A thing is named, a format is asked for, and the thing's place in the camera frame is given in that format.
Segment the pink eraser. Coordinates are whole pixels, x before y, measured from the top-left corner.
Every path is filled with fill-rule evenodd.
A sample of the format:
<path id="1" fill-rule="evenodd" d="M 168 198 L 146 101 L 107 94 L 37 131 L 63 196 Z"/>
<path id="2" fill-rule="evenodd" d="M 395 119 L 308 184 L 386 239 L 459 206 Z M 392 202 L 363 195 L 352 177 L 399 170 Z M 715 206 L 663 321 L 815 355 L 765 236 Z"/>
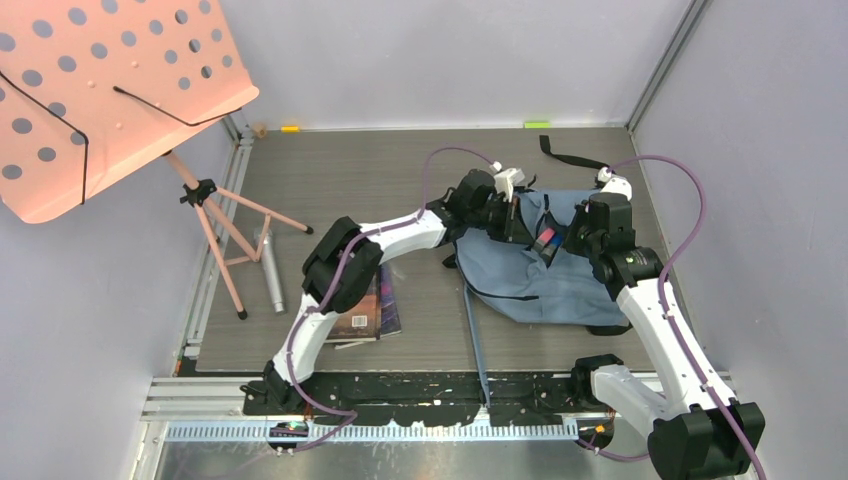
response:
<path id="1" fill-rule="evenodd" d="M 546 228 L 535 239 L 532 249 L 537 253 L 541 253 L 555 237 L 556 231 L 552 228 Z"/>

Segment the light blue backpack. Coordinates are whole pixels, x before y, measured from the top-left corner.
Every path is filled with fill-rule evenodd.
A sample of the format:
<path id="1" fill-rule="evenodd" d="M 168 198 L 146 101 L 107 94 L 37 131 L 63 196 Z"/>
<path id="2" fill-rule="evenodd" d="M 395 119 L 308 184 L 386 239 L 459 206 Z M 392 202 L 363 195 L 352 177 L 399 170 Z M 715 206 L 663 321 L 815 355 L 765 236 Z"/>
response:
<path id="1" fill-rule="evenodd" d="M 443 264 L 459 272 L 468 294 L 522 324 L 574 325 L 595 336 L 618 336 L 631 325 L 605 288 L 593 277 L 588 259 L 564 249 L 576 205 L 591 190 L 515 188 L 521 213 L 533 237 L 529 246 L 492 240 L 486 224 L 469 228 Z M 532 249 L 536 237 L 552 228 L 563 242 L 552 262 Z"/>

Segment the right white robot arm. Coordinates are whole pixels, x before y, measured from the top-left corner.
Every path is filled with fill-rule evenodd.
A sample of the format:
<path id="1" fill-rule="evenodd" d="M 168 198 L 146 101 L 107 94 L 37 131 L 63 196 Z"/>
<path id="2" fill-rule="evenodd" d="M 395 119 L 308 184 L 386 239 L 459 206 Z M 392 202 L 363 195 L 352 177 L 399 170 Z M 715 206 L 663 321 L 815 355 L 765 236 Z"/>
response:
<path id="1" fill-rule="evenodd" d="M 662 479 L 717 479 L 759 465 L 755 449 L 765 418 L 742 403 L 710 364 L 678 307 L 668 270 L 635 243 L 632 208 L 621 193 L 591 194 L 575 208 L 565 241 L 587 258 L 635 329 L 662 386 L 654 391 L 610 355 L 581 359 L 571 387 L 584 410 L 615 410 L 647 443 Z"/>

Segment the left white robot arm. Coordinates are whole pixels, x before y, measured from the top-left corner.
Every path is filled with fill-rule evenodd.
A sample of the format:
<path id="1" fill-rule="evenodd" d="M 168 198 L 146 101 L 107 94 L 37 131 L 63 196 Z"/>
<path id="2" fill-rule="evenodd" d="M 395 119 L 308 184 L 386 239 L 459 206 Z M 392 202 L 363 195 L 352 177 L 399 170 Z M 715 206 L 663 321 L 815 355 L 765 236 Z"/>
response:
<path id="1" fill-rule="evenodd" d="M 517 197 L 524 179 L 519 168 L 472 169 L 458 186 L 411 214 L 371 224 L 337 219 L 304 261 L 296 319 L 263 371 L 270 403 L 284 414 L 305 405 L 302 382 L 314 373 L 332 327 L 366 296 L 382 264 L 453 243 L 470 228 L 498 240 L 528 241 Z"/>

